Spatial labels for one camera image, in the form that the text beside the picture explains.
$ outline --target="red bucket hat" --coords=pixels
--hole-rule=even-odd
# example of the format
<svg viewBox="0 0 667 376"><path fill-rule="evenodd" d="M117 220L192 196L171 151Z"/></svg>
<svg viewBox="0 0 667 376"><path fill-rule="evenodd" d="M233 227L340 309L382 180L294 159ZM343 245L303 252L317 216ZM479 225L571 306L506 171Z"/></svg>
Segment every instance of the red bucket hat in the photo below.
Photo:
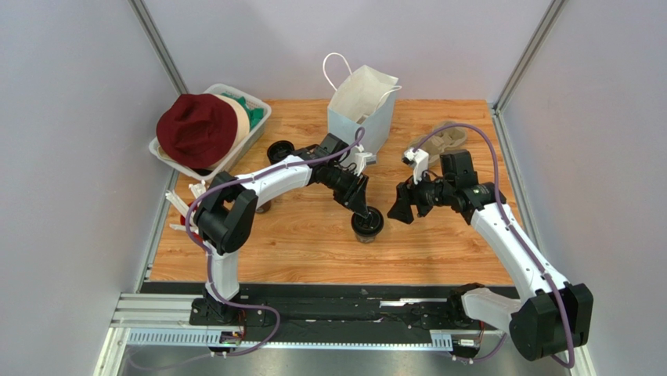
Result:
<svg viewBox="0 0 667 376"><path fill-rule="evenodd" d="M232 148L238 119L233 107L212 94L182 94L157 122L157 141L169 157L189 168L207 168Z"/></svg>

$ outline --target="green cloth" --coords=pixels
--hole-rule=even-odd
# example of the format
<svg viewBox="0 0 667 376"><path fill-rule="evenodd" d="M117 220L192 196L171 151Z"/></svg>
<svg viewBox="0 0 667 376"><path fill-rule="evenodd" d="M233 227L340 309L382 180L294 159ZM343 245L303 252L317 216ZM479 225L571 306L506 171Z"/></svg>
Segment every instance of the green cloth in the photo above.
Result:
<svg viewBox="0 0 667 376"><path fill-rule="evenodd" d="M254 108L251 109L248 107L246 103L245 97L241 96L240 98L236 98L235 96L231 96L230 94L227 94L226 92L223 92L221 96L226 96L227 98L234 99L236 102L238 102L243 109L246 111L246 114L248 114L248 119L250 120L251 123L251 130L259 123L259 121L264 117L264 109L263 108Z"/></svg>

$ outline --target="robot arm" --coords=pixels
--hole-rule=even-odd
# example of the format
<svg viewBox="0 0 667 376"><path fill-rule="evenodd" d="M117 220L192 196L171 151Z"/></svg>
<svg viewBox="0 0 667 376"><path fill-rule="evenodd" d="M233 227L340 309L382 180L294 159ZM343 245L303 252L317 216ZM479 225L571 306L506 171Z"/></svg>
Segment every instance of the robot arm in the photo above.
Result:
<svg viewBox="0 0 667 376"><path fill-rule="evenodd" d="M494 184L480 184L470 153L466 150L440 156L442 177L432 179L425 174L428 154L422 150L406 151L403 161L413 168L413 176L397 187L397 199L388 213L391 219L410 224L414 205L419 217L426 216L434 206L449 206L484 237L510 274L519 299L509 299L480 284L468 284L453 290L449 297L457 314L452 321L459 325L484 321L510 334L521 355L536 360L566 350L564 325L554 294L563 298L569 330L574 346L588 340L593 295L585 284L571 285L539 252L520 226L510 231L500 214L494 195ZM517 223L505 197L501 205L510 223ZM557 291L553 291L525 252L520 237L535 254L546 273L551 275Z"/></svg>
<svg viewBox="0 0 667 376"><path fill-rule="evenodd" d="M336 202L363 218L369 215L366 206L368 177L358 168L349 171L342 168L337 160L315 165L294 165L294 162L335 154L346 147L346 143L329 134L319 145L292 150L289 155L283 155L282 161L277 163L290 163L289 168L268 175L263 172L270 166L236 177L227 172L214 177L209 189L236 179L251 179L248 183L226 187L204 198L193 218L204 244L211 249L210 278L223 298L229 300L239 291L238 250L250 236L255 211L271 199L290 190L321 183L331 188ZM225 202L233 204L226 208ZM210 296L215 296L210 283L207 283L206 289Z"/></svg>

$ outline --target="black cup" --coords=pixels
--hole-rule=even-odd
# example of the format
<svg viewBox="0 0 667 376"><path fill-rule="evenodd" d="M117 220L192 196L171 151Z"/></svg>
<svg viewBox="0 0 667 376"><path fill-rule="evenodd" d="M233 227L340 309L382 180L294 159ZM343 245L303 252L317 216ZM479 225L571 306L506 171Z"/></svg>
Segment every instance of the black cup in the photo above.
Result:
<svg viewBox="0 0 667 376"><path fill-rule="evenodd" d="M356 213L352 215L352 229L355 231L357 240L360 243L371 243L374 241L383 227L384 217L382 213L372 206L368 207L368 217L366 218Z"/></svg>

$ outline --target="wooden surface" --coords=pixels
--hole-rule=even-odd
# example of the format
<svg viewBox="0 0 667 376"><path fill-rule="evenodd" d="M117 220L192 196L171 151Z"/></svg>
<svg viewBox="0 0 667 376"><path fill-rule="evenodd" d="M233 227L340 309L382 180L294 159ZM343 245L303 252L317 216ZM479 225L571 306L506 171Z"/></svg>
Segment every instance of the wooden surface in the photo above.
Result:
<svg viewBox="0 0 667 376"><path fill-rule="evenodd" d="M256 171L268 165L266 149L287 139L297 148L319 143L326 134L328 100L271 100L273 114L266 133L232 170ZM401 162L408 143L429 133L443 120L477 125L493 140L500 156L501 190L518 216L514 195L498 147L487 103L477 100L402 100L396 103L391 135L378 154L379 164L364 173L370 178L366 197L385 215L384 230L375 242L361 244L350 227L352 213L325 186L292 190L256 215L248 242L240 250L243 282L307 282L343 284L511 284L498 258L463 218L449 208L434 208L412 225L387 219L396 199L395 187L411 169ZM489 149L480 136L468 133L462 147L473 156L480 182L492 181ZM183 175L176 191L192 200ZM168 223L177 223L170 208ZM185 233L164 229L151 280L205 280L204 253Z"/></svg>

